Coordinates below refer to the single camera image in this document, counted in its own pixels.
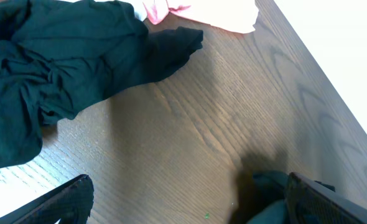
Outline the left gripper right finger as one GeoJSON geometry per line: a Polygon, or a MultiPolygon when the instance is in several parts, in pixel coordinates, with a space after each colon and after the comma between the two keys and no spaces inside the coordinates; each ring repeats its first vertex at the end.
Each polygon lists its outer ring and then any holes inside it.
{"type": "Polygon", "coordinates": [[[367,223],[367,209],[343,198],[331,185],[292,172],[286,187],[291,223],[367,223]]]}

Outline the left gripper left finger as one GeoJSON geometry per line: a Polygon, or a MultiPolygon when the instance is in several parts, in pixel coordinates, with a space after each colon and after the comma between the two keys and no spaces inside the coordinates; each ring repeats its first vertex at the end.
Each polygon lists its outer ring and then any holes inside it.
{"type": "Polygon", "coordinates": [[[86,224],[93,204],[93,182],[80,174],[1,217],[0,224],[86,224]]]}

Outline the black t-shirt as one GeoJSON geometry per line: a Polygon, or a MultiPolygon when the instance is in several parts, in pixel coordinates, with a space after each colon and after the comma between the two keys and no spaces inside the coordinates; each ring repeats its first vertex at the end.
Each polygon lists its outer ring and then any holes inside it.
{"type": "Polygon", "coordinates": [[[236,175],[237,204],[228,223],[291,223],[286,204],[289,174],[267,170],[236,175]]]}

